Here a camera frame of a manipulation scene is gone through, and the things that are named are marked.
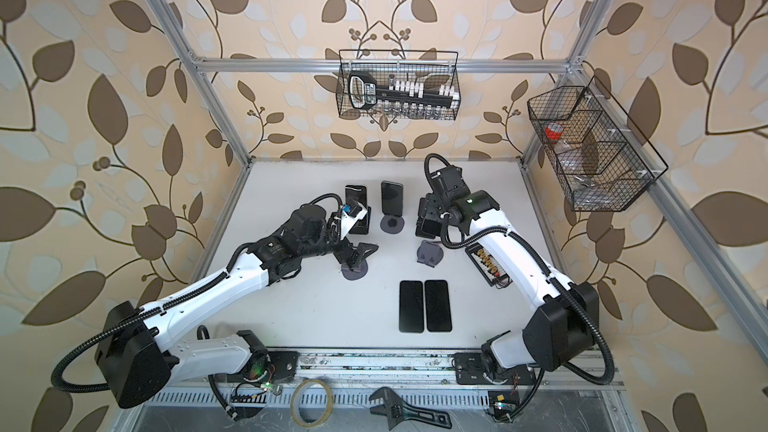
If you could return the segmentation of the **silver phone left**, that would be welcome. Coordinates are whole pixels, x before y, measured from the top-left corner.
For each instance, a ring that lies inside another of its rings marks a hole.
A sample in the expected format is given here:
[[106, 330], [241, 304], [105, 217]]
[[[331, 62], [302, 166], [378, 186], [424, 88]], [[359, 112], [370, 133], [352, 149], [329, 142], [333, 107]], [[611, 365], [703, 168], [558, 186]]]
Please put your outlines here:
[[350, 207], [360, 206], [363, 209], [368, 207], [367, 187], [364, 185], [346, 185], [345, 203]]

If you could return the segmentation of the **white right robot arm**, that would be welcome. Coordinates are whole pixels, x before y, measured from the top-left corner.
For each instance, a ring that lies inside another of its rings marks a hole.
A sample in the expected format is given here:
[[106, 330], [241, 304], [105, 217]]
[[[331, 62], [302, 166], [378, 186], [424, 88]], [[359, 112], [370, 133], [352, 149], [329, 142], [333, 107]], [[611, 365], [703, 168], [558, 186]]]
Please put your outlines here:
[[522, 329], [503, 332], [482, 345], [488, 381], [503, 383], [513, 369], [536, 366], [542, 372], [564, 367], [589, 383], [610, 384], [616, 366], [599, 330], [595, 288], [574, 283], [546, 261], [490, 194], [470, 190], [460, 167], [437, 153], [428, 154], [424, 164], [431, 191], [420, 201], [417, 223], [447, 249], [480, 246], [510, 277], [532, 312]]

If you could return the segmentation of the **black flat phone stand left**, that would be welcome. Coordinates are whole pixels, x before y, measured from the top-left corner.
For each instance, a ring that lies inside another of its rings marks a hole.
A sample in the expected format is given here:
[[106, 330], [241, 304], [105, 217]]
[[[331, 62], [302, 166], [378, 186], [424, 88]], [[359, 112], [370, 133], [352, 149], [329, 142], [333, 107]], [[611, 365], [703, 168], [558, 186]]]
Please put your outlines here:
[[360, 213], [358, 220], [352, 225], [350, 235], [367, 235], [369, 233], [371, 208], [367, 207], [365, 213]]

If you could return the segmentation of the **black adjustable wrench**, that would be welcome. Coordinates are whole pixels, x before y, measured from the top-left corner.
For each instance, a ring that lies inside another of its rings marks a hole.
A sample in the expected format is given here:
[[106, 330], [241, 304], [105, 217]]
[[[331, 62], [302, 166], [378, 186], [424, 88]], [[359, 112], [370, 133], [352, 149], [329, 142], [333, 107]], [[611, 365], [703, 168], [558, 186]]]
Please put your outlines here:
[[381, 387], [372, 392], [368, 398], [372, 403], [369, 409], [371, 415], [386, 418], [387, 428], [393, 431], [406, 421], [450, 430], [453, 427], [450, 415], [445, 411], [417, 407], [406, 402], [397, 392], [389, 387]]

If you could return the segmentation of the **grey round stand front right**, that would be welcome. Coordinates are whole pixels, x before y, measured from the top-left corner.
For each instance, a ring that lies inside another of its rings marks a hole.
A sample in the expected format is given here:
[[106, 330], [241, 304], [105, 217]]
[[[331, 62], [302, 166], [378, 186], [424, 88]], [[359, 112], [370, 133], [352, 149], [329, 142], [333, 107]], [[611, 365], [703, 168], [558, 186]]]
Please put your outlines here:
[[417, 249], [417, 262], [435, 268], [444, 258], [444, 251], [439, 242], [423, 240]]

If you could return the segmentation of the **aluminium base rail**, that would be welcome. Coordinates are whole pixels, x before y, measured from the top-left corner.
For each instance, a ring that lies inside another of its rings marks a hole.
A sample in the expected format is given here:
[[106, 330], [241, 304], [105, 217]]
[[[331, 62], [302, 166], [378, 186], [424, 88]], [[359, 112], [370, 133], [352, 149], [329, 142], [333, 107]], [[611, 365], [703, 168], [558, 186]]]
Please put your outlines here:
[[520, 366], [508, 379], [490, 381], [474, 349], [274, 348], [262, 387], [234, 375], [190, 379], [165, 387], [151, 406], [215, 407], [223, 397], [236, 407], [370, 408], [372, 392], [389, 387], [406, 402], [441, 410], [486, 410], [496, 395], [522, 399], [537, 368]]

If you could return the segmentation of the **purple phone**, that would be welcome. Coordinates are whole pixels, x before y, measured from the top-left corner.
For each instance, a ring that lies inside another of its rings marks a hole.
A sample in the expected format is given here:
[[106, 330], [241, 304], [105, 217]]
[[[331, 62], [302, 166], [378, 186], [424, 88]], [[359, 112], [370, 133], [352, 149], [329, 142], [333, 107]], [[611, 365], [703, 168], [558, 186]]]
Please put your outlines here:
[[415, 235], [435, 239], [441, 233], [443, 205], [435, 193], [428, 193], [419, 200]]

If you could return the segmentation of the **grey round phone stand back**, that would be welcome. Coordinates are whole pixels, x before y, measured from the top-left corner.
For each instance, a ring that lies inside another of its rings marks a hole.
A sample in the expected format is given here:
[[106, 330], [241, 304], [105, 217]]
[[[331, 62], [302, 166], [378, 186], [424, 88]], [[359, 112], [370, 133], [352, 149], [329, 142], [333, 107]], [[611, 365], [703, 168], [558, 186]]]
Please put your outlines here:
[[380, 222], [381, 229], [388, 234], [399, 234], [405, 226], [404, 218], [401, 216], [385, 215]]

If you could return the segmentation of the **black socket set tool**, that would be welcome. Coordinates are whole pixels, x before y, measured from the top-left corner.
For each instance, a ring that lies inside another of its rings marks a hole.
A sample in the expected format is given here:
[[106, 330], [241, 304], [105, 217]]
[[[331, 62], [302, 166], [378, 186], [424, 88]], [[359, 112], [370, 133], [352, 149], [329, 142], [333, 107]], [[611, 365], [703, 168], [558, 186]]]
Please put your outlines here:
[[437, 91], [428, 90], [425, 82], [387, 79], [379, 85], [371, 74], [353, 73], [347, 79], [347, 97], [353, 108], [360, 110], [380, 107], [415, 106], [437, 109], [457, 109], [461, 95], [451, 86], [441, 84]]

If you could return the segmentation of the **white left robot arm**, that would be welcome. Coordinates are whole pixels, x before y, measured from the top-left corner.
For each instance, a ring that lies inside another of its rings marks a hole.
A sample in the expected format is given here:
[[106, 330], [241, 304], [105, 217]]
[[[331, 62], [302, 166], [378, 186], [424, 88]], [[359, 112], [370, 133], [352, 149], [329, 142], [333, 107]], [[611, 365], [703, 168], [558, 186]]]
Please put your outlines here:
[[175, 381], [246, 373], [267, 351], [258, 337], [241, 330], [225, 339], [182, 338], [209, 317], [249, 294], [298, 276], [308, 258], [332, 255], [360, 268], [377, 245], [353, 244], [349, 232], [369, 214], [357, 200], [332, 213], [319, 198], [301, 205], [271, 235], [239, 245], [226, 266], [162, 299], [134, 308], [114, 307], [104, 329], [67, 353], [51, 373], [53, 388], [71, 394], [109, 391], [119, 407], [140, 405]]

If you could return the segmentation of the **black phone stand front left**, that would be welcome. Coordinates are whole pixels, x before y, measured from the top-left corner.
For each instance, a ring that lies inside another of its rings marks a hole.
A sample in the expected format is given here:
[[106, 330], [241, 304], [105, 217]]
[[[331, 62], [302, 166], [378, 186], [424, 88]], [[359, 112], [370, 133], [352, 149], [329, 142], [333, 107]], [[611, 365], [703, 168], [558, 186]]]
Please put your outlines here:
[[355, 267], [348, 267], [346, 264], [341, 266], [342, 276], [348, 281], [357, 281], [362, 279], [367, 275], [368, 270], [369, 266], [366, 259], [364, 259]]

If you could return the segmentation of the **black charging board yellow plugs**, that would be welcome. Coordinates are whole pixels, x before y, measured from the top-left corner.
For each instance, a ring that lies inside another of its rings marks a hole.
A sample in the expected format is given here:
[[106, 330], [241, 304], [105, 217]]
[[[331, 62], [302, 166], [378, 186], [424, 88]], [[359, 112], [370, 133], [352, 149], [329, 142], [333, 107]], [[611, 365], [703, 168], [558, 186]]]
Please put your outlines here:
[[509, 274], [480, 244], [467, 247], [465, 253], [490, 287], [504, 289], [512, 283]]

